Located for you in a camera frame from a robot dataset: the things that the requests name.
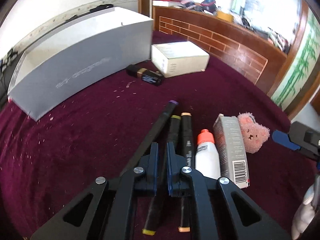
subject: white cloth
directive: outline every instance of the white cloth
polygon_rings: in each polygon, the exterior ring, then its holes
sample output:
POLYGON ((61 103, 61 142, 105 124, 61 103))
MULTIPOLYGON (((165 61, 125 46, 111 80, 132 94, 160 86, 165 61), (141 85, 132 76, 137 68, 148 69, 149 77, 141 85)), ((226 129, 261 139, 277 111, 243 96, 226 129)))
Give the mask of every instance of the white cloth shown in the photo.
POLYGON ((311 201, 314 197, 313 185, 307 190, 304 195, 303 202, 296 211, 291 229, 291 236, 293 240, 296 240, 315 216, 315 210, 311 206, 311 201))

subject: barcode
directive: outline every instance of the barcode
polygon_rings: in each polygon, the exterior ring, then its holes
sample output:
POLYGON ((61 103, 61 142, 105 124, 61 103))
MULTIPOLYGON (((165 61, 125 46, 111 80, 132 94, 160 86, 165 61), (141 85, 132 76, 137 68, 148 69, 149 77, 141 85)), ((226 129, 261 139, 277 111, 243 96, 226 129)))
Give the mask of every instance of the barcode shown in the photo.
POLYGON ((235 181, 234 183, 247 182, 247 167, 245 165, 245 160, 233 161, 233 173, 235 181))

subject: white box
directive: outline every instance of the white box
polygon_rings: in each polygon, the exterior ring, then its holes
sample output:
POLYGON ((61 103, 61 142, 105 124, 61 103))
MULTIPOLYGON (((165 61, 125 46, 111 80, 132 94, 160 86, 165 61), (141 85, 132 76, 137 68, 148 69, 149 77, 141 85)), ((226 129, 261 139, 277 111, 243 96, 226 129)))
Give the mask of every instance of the white box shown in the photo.
POLYGON ((114 7, 50 31, 22 54, 8 97, 38 120, 85 87, 150 59, 153 20, 114 7))
POLYGON ((152 5, 153 5, 153 6, 170 7, 170 6, 182 5, 182 3, 180 3, 180 2, 174 2, 174 1, 153 0, 153 1, 152 1, 152 5))
POLYGON ((209 54, 190 41, 156 44, 151 47, 152 63, 165 77, 205 71, 209 54))
POLYGON ((248 187, 247 154, 238 118, 219 114, 213 125, 213 136, 219 153, 221 176, 231 179, 239 188, 248 187))

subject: yellow marker cap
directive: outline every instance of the yellow marker cap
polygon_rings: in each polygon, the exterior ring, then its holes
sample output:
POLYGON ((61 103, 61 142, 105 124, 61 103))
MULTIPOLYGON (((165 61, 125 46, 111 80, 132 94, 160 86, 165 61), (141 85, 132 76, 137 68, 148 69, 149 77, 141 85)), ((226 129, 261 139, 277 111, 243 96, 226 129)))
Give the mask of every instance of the yellow marker cap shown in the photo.
POLYGON ((151 231, 151 230, 142 229, 142 233, 144 235, 154 236, 156 232, 155 231, 151 231))
POLYGON ((180 117, 180 116, 177 116, 177 115, 172 115, 171 118, 181 119, 181 117, 180 117))

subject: bamboo wall painting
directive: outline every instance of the bamboo wall painting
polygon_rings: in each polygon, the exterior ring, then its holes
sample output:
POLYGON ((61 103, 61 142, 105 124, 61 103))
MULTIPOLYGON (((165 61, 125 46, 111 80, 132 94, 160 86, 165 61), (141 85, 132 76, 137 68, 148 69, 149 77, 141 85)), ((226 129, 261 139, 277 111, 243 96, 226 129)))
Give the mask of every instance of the bamboo wall painting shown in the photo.
POLYGON ((271 99, 285 110, 310 76, 320 53, 320 24, 309 9, 298 53, 271 99))

